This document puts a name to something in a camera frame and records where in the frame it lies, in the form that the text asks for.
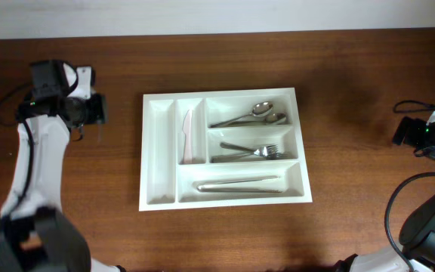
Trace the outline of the white plastic knife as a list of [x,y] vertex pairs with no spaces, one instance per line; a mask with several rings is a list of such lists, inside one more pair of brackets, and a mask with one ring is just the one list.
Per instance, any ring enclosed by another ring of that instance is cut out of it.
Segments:
[[183,164],[191,164],[193,160],[193,147],[192,147],[192,120],[193,111],[188,110],[184,118],[182,131],[184,133],[184,154]]

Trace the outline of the steel spoon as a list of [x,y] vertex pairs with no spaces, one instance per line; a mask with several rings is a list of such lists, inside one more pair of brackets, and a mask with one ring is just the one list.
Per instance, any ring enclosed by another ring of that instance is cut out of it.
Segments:
[[252,110],[250,113],[246,113],[244,115],[229,119],[227,121],[212,124],[211,128],[224,127],[224,126],[231,124],[232,122],[243,119],[245,117],[255,117],[255,118],[264,117],[264,116],[267,116],[269,113],[271,113],[272,109],[273,109],[273,103],[270,101],[264,101],[264,102],[255,104],[252,107]]
[[262,120],[258,121],[238,121],[233,122],[230,126],[244,126],[244,125],[281,125],[287,122],[287,115],[285,113],[272,113]]

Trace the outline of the small steel teaspoon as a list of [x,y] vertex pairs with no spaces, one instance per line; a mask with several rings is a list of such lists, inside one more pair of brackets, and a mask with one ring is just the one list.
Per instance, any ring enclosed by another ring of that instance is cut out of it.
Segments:
[[98,124],[97,125],[97,142],[100,144],[102,142],[103,139],[103,129],[102,129],[102,124]]

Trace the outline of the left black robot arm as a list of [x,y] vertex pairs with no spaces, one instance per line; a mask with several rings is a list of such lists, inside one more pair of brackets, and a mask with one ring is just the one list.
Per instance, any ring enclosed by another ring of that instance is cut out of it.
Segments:
[[108,121],[106,98],[94,90],[92,66],[65,60],[30,64],[32,79],[4,96],[25,95],[14,110],[19,148],[11,189],[0,210],[0,271],[122,271],[91,256],[63,214],[61,184],[72,132]]

